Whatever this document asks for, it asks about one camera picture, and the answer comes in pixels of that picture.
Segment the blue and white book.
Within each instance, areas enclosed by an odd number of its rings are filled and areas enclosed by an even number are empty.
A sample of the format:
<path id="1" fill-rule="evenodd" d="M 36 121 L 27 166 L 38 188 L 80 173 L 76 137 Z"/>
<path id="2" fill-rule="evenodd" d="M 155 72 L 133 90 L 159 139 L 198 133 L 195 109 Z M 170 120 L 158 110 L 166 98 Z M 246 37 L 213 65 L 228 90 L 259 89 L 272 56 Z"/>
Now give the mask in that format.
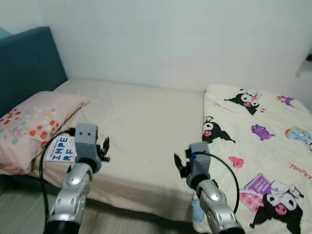
<path id="1" fill-rule="evenodd" d="M 47 162 L 72 163 L 75 158 L 75 137 L 67 134 L 54 138 L 45 152 L 45 161 Z"/>

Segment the light blue fabric piece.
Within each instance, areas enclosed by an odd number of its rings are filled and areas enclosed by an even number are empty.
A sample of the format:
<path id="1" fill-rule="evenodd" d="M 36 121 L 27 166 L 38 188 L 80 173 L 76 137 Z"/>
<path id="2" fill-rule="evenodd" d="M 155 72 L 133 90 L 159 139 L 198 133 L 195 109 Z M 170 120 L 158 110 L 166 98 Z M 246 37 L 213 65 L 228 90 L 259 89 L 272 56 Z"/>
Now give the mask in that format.
<path id="1" fill-rule="evenodd" d="M 201 224 L 205 218 L 205 212 L 200 206 L 200 198 L 198 198 L 197 194 L 194 194 L 192 201 L 192 220 L 194 225 Z"/>

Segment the pink patterned pillow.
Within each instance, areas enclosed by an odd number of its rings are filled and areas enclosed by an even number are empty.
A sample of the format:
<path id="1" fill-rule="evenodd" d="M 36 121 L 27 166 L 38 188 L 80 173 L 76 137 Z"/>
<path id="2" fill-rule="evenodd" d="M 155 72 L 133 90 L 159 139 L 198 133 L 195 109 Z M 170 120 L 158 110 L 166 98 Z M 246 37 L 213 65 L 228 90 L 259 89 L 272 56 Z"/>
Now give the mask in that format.
<path id="1" fill-rule="evenodd" d="M 44 145 L 89 102 L 85 96 L 42 91 L 0 117 L 0 174 L 28 174 Z"/>

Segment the cream bed sheet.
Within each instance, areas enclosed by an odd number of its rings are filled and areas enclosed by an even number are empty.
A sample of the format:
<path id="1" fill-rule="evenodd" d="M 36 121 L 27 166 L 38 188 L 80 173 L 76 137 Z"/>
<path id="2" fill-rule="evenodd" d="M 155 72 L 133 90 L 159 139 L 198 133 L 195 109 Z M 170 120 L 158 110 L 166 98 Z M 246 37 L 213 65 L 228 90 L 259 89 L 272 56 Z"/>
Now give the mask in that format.
<path id="1" fill-rule="evenodd" d="M 194 193 L 179 176 L 173 155 L 182 155 L 201 139 L 202 91 L 72 79 L 57 92 L 90 101 L 65 128 L 93 123 L 98 139 L 110 140 L 111 160 L 95 174 L 88 201 L 167 220 L 192 220 Z"/>

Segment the teal upholstered headboard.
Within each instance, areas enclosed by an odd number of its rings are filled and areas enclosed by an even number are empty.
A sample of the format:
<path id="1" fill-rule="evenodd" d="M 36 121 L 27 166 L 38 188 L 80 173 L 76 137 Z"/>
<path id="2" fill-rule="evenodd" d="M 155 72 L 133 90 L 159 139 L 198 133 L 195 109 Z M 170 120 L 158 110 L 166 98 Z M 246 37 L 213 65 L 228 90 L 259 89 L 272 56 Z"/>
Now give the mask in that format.
<path id="1" fill-rule="evenodd" d="M 50 27 L 0 39 L 0 116 L 68 80 Z"/>

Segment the cream cartoon print quilt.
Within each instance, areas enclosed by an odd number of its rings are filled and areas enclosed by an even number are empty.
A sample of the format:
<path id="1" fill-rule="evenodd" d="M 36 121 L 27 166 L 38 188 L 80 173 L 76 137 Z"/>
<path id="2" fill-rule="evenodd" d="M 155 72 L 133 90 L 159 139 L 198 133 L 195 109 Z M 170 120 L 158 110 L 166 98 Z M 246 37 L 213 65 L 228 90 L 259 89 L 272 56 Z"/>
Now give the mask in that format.
<path id="1" fill-rule="evenodd" d="M 294 185 L 312 199 L 312 116 L 305 105 L 283 94 L 230 85 L 206 87 L 202 138 L 214 156 L 210 175 L 225 192 L 236 217 L 249 227 L 260 206 L 255 192 L 272 184 Z M 281 221 L 265 221 L 269 233 L 291 234 Z M 312 234 L 312 215 L 301 234 Z"/>

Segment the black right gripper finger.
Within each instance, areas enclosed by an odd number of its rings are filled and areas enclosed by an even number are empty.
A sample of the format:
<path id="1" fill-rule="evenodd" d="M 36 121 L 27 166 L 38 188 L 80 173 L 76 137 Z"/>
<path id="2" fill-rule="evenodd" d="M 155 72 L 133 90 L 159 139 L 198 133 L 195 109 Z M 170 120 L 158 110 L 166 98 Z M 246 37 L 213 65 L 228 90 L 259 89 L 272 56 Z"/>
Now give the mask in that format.
<path id="1" fill-rule="evenodd" d="M 176 169 L 179 171 L 179 175 L 181 178 L 187 178 L 189 176 L 189 166 L 190 162 L 189 161 L 184 161 L 180 158 L 178 154 L 174 154 L 174 163 L 176 166 Z"/>

